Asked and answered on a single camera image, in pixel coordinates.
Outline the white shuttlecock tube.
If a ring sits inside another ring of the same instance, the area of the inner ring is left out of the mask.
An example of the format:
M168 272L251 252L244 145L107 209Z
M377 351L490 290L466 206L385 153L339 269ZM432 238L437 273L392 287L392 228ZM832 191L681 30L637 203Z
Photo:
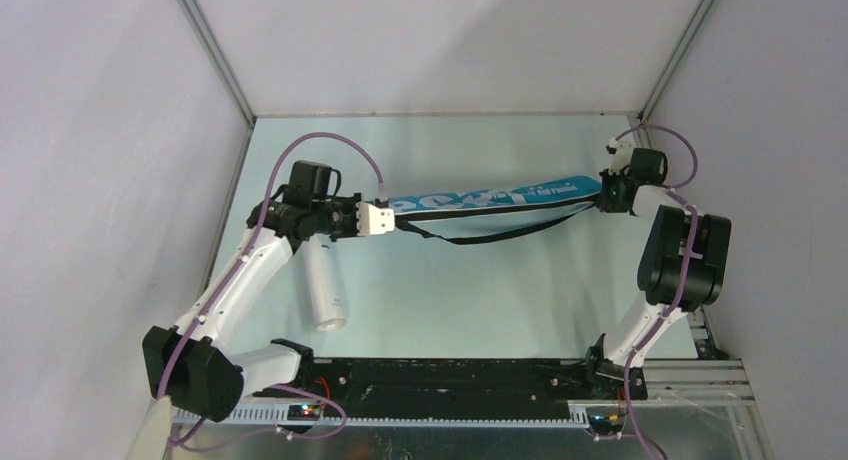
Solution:
M338 273L328 236L313 235L300 248L309 290L315 328L332 332L343 328L348 319L341 295Z

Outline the blue racket cover bag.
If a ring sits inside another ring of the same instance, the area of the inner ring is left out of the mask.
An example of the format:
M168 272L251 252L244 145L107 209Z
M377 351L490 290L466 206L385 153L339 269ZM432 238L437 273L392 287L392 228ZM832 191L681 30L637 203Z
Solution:
M454 245L494 243L557 226L595 206L601 183L573 175L529 186L397 197L396 228Z

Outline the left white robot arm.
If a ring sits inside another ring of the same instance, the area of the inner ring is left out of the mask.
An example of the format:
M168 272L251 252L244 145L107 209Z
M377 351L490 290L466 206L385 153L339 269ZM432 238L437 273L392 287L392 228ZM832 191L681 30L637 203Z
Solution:
M298 161L288 183L260 202L225 270L169 328L152 327L142 341L154 399L167 398L203 419L226 419L240 400L279 384L304 396L316 383L311 348L285 339L246 353L232 346L246 314L295 256L306 267L308 297L321 331L346 322L330 243L356 234L360 195L341 197L341 174Z

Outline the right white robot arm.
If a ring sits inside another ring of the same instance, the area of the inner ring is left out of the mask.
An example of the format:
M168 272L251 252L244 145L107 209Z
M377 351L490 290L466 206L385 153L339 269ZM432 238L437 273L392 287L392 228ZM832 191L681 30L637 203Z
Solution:
M598 208L650 223L637 268L637 297L609 333L589 348L581 382L606 398L628 384L646 354L675 322L714 303L723 288L732 233L729 219L698 212L665 185L664 153L612 142Z

